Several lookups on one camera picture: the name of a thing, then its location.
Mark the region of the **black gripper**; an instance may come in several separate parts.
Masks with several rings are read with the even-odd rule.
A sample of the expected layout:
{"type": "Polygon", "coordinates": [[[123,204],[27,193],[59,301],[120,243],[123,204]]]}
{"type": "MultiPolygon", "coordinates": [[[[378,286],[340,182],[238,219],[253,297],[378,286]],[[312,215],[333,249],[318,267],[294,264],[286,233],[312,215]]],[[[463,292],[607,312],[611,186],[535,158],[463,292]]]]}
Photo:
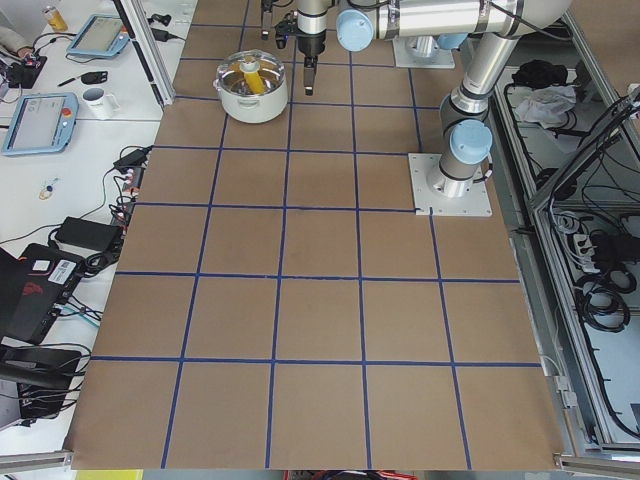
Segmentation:
{"type": "MultiPolygon", "coordinates": [[[[267,40],[270,35],[273,18],[273,0],[261,0],[261,39],[267,40]]],[[[297,13],[288,12],[274,26],[275,42],[278,49],[284,49],[290,38],[298,35],[297,13]]]]}
{"type": "Polygon", "coordinates": [[[297,28],[298,48],[306,56],[303,68],[304,93],[306,96],[312,96],[317,72],[316,56],[325,50],[327,10],[309,13],[298,9],[297,28]]]}

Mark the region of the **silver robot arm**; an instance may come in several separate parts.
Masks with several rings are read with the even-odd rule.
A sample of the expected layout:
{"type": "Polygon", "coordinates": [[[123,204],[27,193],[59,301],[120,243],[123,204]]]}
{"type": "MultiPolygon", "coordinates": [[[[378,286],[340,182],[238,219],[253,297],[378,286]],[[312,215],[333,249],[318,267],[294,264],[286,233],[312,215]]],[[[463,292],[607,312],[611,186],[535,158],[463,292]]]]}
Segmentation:
{"type": "Polygon", "coordinates": [[[568,10],[567,1],[299,1],[277,26],[283,39],[294,36],[304,56],[304,88],[314,91],[319,56],[325,50],[328,11],[336,7],[337,38],[358,52],[375,40],[406,48],[432,41],[440,51],[458,48],[471,34],[480,43],[461,83],[440,108],[446,149],[426,175],[436,194],[460,198],[474,182],[492,146],[484,125],[488,98],[520,38],[548,27],[568,10]]]}
{"type": "MultiPolygon", "coordinates": [[[[292,1],[262,0],[261,10],[261,39],[269,39],[272,30],[273,10],[276,8],[286,8],[292,5],[292,1]]],[[[284,18],[275,25],[275,42],[278,49],[284,49],[288,38],[294,35],[297,29],[297,13],[290,10],[284,18]]]]}

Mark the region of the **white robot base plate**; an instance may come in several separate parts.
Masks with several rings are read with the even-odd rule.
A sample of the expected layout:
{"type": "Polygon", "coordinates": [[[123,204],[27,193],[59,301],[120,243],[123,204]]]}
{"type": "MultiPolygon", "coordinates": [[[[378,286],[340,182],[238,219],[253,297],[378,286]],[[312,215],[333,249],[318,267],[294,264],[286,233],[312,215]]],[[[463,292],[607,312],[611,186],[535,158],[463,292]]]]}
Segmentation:
{"type": "Polygon", "coordinates": [[[440,154],[408,155],[414,211],[417,215],[490,217],[492,208],[481,165],[466,180],[453,180],[440,170],[440,154]]]}

